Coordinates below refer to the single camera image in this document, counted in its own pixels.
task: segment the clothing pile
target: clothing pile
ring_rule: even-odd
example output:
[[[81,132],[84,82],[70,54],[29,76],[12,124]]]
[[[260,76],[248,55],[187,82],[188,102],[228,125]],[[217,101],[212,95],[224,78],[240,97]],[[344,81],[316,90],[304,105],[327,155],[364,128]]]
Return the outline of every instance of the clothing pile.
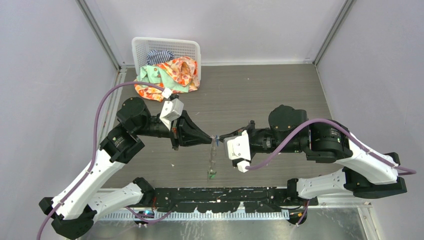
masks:
[[[140,68],[135,82],[147,82],[162,88],[169,88],[172,93],[188,93],[196,91],[198,79],[198,63],[188,56],[174,59],[174,54],[167,50],[152,50],[147,55],[147,64]],[[162,102],[162,92],[154,87],[136,85],[135,90],[145,99]]]

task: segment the gray tabletop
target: gray tabletop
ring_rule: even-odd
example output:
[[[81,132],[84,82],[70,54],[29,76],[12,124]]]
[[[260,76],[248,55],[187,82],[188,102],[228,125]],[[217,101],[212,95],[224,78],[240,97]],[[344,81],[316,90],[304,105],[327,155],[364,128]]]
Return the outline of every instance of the gray tabletop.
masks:
[[[133,81],[136,71],[128,69],[125,81]],[[138,94],[125,87],[120,105]],[[330,112],[317,72],[311,64],[204,66],[198,91],[179,98],[194,123],[209,135],[230,133],[255,120],[256,128],[268,126],[269,113],[279,105],[307,111],[308,118],[330,119]],[[162,103],[145,100],[150,112],[157,114]],[[153,187],[239,187],[286,186],[292,178],[310,178],[335,172],[337,164],[306,161],[303,153],[283,153],[269,166],[241,173],[232,167],[218,147],[217,175],[207,181],[210,145],[172,149],[167,138],[140,136],[145,147],[104,188],[122,188],[136,177],[144,177]],[[253,165],[267,157],[257,154]]]

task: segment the white laundry basket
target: white laundry basket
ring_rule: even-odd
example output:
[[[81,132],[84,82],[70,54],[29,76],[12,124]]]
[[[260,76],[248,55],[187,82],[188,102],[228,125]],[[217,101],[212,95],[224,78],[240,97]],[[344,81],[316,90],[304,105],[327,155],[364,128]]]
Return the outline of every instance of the white laundry basket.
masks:
[[[198,80],[201,80],[201,54],[200,46],[195,41],[134,37],[132,39],[132,56],[134,57],[135,70],[140,74],[140,67],[147,65],[147,54],[150,50],[168,50],[173,52],[175,58],[190,57],[197,61]]]

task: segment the blue striped fabric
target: blue striped fabric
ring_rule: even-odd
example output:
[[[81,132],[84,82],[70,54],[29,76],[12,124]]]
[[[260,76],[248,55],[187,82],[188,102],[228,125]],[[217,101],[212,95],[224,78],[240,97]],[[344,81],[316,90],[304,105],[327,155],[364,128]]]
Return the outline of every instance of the blue striped fabric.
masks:
[[[165,63],[174,57],[174,54],[168,50],[151,50],[147,54],[147,65]]]

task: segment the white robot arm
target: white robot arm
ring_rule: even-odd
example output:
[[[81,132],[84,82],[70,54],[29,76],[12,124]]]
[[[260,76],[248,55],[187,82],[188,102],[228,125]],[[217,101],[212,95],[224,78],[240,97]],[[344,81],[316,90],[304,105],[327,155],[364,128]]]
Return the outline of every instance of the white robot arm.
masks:
[[[340,123],[327,119],[308,121],[304,110],[284,105],[269,114],[268,122],[270,128],[255,129],[251,120],[246,127],[220,136],[233,167],[245,173],[269,164],[276,154],[305,152],[309,161],[337,163],[344,168],[323,176],[290,179],[287,191],[293,198],[309,200],[353,192],[356,197],[376,199],[406,193],[405,181],[396,169],[400,165],[399,156],[395,152],[381,154],[371,149]],[[256,153],[274,156],[250,166]]]
[[[211,137],[192,122],[183,106],[178,96],[173,95],[170,101],[164,102],[160,114],[151,116],[142,98],[127,99],[116,114],[119,124],[100,143],[91,171],[88,172],[90,163],[65,190],[40,201],[39,206],[46,215],[60,204],[51,216],[54,230],[64,237],[76,239],[107,214],[129,205],[151,203],[154,188],[144,178],[136,178],[127,186],[106,195],[94,195],[145,146],[138,135],[170,138],[175,150],[179,146],[210,144]],[[87,173],[81,185],[61,202]]]

